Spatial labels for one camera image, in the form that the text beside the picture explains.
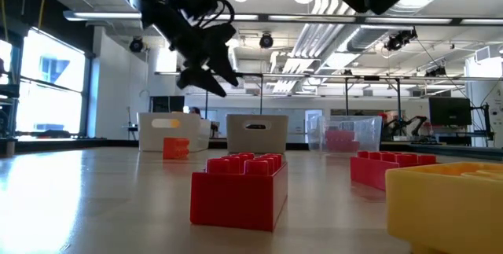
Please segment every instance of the ceiling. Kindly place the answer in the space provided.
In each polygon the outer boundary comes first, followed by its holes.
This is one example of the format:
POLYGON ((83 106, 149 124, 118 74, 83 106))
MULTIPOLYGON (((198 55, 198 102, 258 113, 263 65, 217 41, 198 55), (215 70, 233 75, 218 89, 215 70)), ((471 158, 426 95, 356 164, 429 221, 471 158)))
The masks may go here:
MULTIPOLYGON (((75 11, 132 11, 124 0, 59 0, 75 11)), ((247 0, 235 2, 229 0, 236 13, 311 13, 315 4, 299 4, 295 0, 247 0)), ((503 0, 434 0, 422 8, 417 15, 431 16, 477 16, 503 17, 503 0)), ((143 35, 153 45, 162 45, 163 40, 156 31, 142 30, 140 23, 123 21, 103 24, 107 32, 116 39, 129 43, 132 36, 143 35)), ((240 47, 236 48, 236 56, 240 61, 258 61, 257 70, 262 70, 263 62, 269 62, 275 50, 291 51, 296 45, 303 24, 279 23, 242 23, 235 22, 238 30, 237 39, 240 47), (259 39, 263 32, 269 32, 274 37, 274 50, 259 48, 259 39)), ((354 74, 407 74, 417 73, 417 68, 427 68, 431 58, 424 52, 418 42, 412 42, 403 51, 388 53, 382 49, 384 39, 376 41, 368 48, 367 53, 357 57, 347 67, 354 74)), ((444 58, 446 70, 450 75, 464 74, 464 59, 473 51, 486 44, 503 41, 503 28, 467 28, 467 27, 418 27, 417 34, 423 46, 432 58, 444 58)))

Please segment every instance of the security camera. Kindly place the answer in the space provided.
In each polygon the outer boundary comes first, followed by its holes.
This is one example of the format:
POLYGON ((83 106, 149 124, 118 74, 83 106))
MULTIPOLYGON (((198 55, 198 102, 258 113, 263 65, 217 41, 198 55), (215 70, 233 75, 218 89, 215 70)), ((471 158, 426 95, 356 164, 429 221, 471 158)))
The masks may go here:
POLYGON ((260 47, 263 49, 269 49, 273 46, 274 40, 270 33, 263 33, 262 38, 260 39, 260 47))
POLYGON ((143 43, 142 37, 134 37, 133 41, 129 45, 129 49, 133 53, 141 53, 145 50, 145 44, 143 43))

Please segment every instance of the white storage bin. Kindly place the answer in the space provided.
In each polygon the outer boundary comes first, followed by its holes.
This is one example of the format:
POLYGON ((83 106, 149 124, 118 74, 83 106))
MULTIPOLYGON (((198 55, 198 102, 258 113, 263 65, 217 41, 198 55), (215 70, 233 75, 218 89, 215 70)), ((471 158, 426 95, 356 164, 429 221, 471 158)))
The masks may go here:
POLYGON ((284 153, 288 116, 227 115, 230 153, 284 153))
POLYGON ((210 120, 197 114, 143 112, 138 113, 140 151, 162 152, 164 138, 187 138, 189 151, 208 148, 211 133, 210 120))
POLYGON ((379 151, 381 116, 315 116, 307 121, 310 150, 330 153, 379 151))

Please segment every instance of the computer monitor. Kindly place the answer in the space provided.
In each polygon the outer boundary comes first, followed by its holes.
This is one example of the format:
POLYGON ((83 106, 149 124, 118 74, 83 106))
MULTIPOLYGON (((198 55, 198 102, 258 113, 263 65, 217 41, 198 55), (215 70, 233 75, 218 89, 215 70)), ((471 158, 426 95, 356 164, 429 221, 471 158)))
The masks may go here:
POLYGON ((429 98, 431 125, 472 125, 470 99, 429 98))

